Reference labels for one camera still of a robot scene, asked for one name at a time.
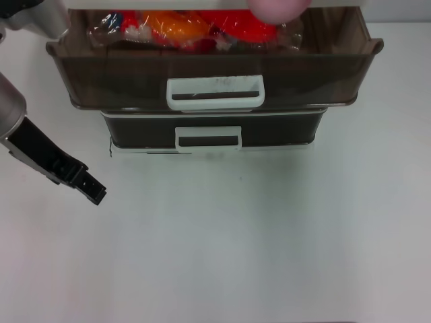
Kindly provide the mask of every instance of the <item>drawer unit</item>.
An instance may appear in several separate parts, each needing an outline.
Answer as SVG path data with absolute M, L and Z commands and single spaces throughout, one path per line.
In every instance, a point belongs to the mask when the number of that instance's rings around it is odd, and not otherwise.
M 143 152 L 241 150 L 311 143 L 326 108 L 240 114 L 102 113 L 121 149 Z
M 263 103 L 253 110 L 348 105 L 383 48 L 381 39 L 368 34 L 359 7 L 325 7 L 302 15 L 304 35 L 298 52 L 195 55 L 130 44 L 94 49 L 87 28 L 107 12 L 71 10 L 69 34 L 46 46 L 77 108 L 165 113 L 171 111 L 169 79 L 250 75 L 261 76 L 265 88 Z

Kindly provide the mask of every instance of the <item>white table surface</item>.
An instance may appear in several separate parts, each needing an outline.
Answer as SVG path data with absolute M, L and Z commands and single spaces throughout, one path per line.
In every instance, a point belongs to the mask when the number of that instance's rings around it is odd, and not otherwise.
M 10 32 L 0 71 L 108 195 L 0 149 L 0 322 L 431 322 L 431 24 L 369 28 L 384 51 L 307 149 L 113 158 L 44 42 Z

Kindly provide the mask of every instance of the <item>white drawer handle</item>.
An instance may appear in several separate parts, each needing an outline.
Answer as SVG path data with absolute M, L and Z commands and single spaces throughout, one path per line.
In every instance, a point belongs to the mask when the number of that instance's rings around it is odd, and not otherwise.
M 168 79 L 166 100 L 175 111 L 258 108 L 265 86 L 262 75 Z
M 175 128 L 175 147 L 179 153 L 240 150 L 241 127 Z

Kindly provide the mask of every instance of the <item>plastic bag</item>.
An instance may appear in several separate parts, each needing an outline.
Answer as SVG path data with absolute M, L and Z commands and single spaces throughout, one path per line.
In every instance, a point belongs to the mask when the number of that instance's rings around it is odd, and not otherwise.
M 212 50 L 299 50 L 300 20 L 273 26 L 260 22 L 249 10 L 116 11 L 107 15 L 88 36 L 93 46 L 120 41 L 178 48 L 195 52 Z

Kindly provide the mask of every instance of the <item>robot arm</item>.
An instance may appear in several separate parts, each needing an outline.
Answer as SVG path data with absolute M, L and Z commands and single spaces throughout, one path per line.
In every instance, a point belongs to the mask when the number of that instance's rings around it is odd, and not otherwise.
M 5 27 L 55 39 L 67 33 L 70 21 L 61 0 L 1 0 L 0 43 L 6 37 Z M 78 189 L 98 205 L 106 188 L 87 173 L 85 164 L 58 148 L 26 115 L 26 99 L 0 73 L 0 143 L 16 159 L 56 184 Z

